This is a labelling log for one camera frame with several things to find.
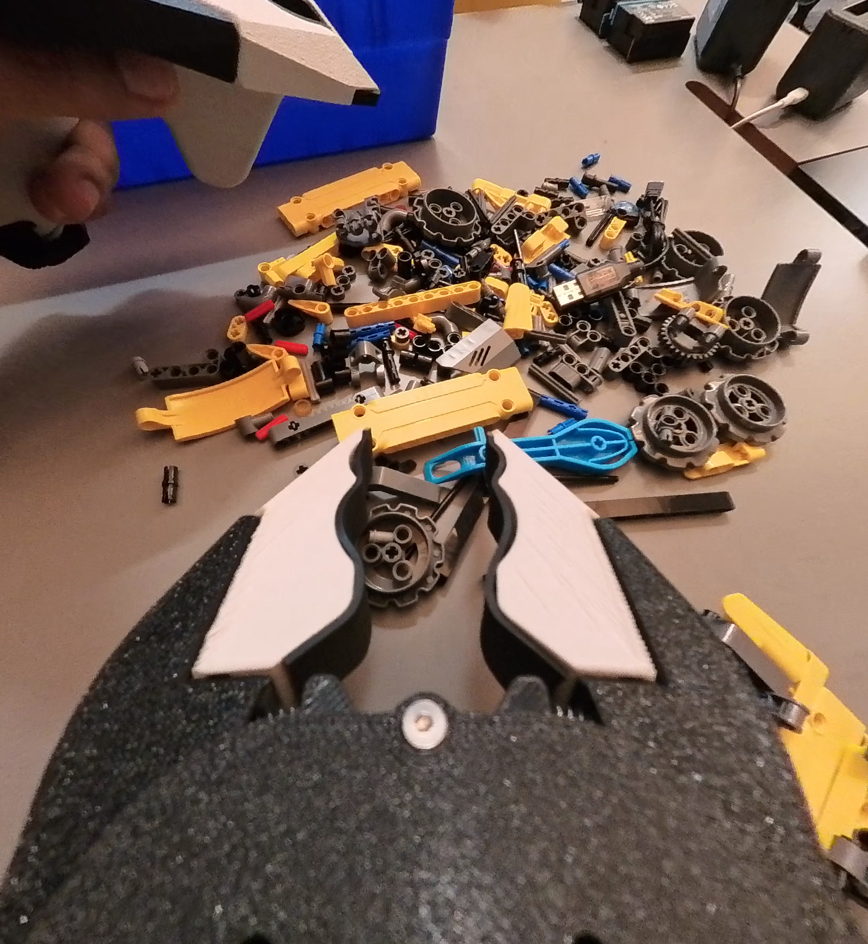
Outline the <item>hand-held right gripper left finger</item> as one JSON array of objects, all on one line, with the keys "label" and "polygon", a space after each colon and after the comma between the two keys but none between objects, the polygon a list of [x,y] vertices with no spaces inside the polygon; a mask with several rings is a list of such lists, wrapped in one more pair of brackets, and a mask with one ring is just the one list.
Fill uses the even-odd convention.
[{"label": "hand-held right gripper left finger", "polygon": [[371,616],[357,540],[367,525],[368,431],[357,431],[267,501],[192,666],[192,677],[270,676],[291,698],[365,659]]}]

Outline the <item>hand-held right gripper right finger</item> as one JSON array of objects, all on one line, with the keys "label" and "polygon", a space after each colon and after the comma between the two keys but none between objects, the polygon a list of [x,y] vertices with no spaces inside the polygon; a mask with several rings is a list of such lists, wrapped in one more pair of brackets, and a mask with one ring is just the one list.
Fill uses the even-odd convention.
[{"label": "hand-held right gripper right finger", "polygon": [[503,433],[487,434],[485,481],[496,547],[480,645],[493,677],[537,677],[559,705],[585,682],[656,682],[597,515]]}]

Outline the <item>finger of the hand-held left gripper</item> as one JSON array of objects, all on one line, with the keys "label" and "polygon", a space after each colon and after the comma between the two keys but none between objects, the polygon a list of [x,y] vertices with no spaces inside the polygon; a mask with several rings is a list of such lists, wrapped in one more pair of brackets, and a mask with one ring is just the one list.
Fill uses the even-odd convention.
[{"label": "finger of the hand-held left gripper", "polygon": [[374,105],[380,90],[314,1],[237,1],[237,85],[340,105]]}]

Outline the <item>dark grey toothed wheel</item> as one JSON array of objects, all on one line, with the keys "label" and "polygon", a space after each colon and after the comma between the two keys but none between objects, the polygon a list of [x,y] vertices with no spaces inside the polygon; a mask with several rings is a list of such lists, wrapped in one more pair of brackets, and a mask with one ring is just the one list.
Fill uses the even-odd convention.
[{"label": "dark grey toothed wheel", "polygon": [[377,503],[357,541],[369,606],[406,608],[438,584],[445,549],[428,514],[407,503]]}]

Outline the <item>pile of toy brick pieces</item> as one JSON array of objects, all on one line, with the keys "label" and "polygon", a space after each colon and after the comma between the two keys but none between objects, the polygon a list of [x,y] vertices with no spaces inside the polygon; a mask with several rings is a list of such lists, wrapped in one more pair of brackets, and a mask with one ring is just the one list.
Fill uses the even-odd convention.
[{"label": "pile of toy brick pieces", "polygon": [[662,190],[614,202],[629,192],[615,177],[547,179],[532,194],[476,179],[369,198],[337,211],[322,241],[258,267],[228,348],[150,374],[180,394],[285,350],[308,396],[231,429],[278,445],[309,420],[334,432],[333,415],[357,404],[515,367],[534,407],[624,426],[651,463],[691,479],[748,465],[784,432],[780,392],[750,373],[678,394],[662,379],[804,344],[796,321],[820,253],[777,266],[760,296],[736,295],[718,242],[667,229]]}]

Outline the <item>person's left hand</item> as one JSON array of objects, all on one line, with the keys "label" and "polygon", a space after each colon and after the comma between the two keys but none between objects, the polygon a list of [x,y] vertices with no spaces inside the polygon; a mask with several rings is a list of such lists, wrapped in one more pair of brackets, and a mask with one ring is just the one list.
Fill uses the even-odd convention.
[{"label": "person's left hand", "polygon": [[54,223],[85,223],[102,213],[120,173],[109,123],[160,116],[178,93],[174,68],[161,60],[32,50],[0,38],[0,132],[16,121],[79,120],[30,182],[33,206]]}]

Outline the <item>blue plastic storage bin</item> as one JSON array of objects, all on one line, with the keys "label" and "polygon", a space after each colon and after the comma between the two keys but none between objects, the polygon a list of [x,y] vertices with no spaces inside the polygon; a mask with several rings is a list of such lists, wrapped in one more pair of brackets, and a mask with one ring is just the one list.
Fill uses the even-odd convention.
[{"label": "blue plastic storage bin", "polygon": [[237,85],[236,2],[83,2],[89,43],[173,65],[178,105],[160,132],[122,131],[133,183],[190,175],[216,187],[271,164],[429,137],[440,104],[451,2],[316,2],[380,90],[374,105],[340,105]]}]

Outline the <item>long black brick beam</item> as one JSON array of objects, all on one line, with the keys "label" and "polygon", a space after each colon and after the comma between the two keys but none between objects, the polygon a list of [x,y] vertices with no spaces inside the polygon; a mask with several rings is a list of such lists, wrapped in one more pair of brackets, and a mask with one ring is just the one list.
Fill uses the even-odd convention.
[{"label": "long black brick beam", "polygon": [[590,501],[586,504],[599,517],[611,520],[722,514],[735,510],[735,502],[727,491]]}]

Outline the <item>cyan brick separator tool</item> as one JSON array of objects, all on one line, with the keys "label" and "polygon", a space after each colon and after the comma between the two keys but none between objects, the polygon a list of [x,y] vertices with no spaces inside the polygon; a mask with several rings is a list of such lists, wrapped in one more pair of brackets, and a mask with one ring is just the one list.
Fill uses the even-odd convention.
[{"label": "cyan brick separator tool", "polygon": [[[484,471],[487,432],[476,427],[474,435],[472,442],[429,460],[424,466],[424,478],[441,485]],[[637,442],[628,428],[595,418],[570,419],[547,434],[511,441],[542,466],[587,476],[613,473],[638,454]]]}]

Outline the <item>yellow flat brick panel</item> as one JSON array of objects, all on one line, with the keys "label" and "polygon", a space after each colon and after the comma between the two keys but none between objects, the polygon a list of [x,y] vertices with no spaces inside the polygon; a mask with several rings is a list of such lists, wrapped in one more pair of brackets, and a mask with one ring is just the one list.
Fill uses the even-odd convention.
[{"label": "yellow flat brick panel", "polygon": [[369,431],[373,453],[395,453],[491,426],[533,407],[521,373],[511,367],[373,399],[335,413],[332,422],[339,441]]},{"label": "yellow flat brick panel", "polygon": [[396,203],[416,193],[421,183],[419,174],[406,162],[385,162],[293,196],[276,206],[275,212],[286,228],[300,237],[332,226],[339,210],[349,210],[372,197],[383,204]]}]

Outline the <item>yellow curved brick panel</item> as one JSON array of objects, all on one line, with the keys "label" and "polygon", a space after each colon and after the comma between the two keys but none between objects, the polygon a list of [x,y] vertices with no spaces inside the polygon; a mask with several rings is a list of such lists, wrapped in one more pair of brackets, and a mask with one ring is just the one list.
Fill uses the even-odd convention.
[{"label": "yellow curved brick panel", "polygon": [[142,431],[171,431],[178,442],[232,429],[237,420],[277,411],[308,396],[298,359],[281,348],[274,357],[233,380],[204,389],[168,395],[166,408],[141,408],[135,422]]}]

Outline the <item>yellow brick pulley assembly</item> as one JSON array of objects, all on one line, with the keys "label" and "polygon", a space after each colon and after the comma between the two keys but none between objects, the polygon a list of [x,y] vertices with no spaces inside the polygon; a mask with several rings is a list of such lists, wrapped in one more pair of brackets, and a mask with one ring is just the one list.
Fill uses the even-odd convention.
[{"label": "yellow brick pulley assembly", "polygon": [[868,903],[868,727],[829,690],[827,665],[747,596],[725,596],[704,618],[778,726],[841,888]]}]

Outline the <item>black open-lid battery charger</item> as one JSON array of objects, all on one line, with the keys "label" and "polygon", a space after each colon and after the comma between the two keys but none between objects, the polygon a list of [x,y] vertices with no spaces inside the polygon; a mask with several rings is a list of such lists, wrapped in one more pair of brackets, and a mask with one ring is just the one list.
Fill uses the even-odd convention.
[{"label": "black open-lid battery charger", "polygon": [[796,1],[708,1],[696,24],[697,68],[747,76],[758,65]]}]

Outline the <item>black two-slot battery charger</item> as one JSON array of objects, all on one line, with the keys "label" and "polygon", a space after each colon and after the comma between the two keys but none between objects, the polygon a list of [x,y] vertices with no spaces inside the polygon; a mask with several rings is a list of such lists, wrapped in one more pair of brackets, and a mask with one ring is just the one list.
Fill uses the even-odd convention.
[{"label": "black two-slot battery charger", "polygon": [[840,2],[825,12],[776,95],[784,98],[795,89],[807,90],[795,109],[811,119],[845,107],[868,89],[868,1]]}]

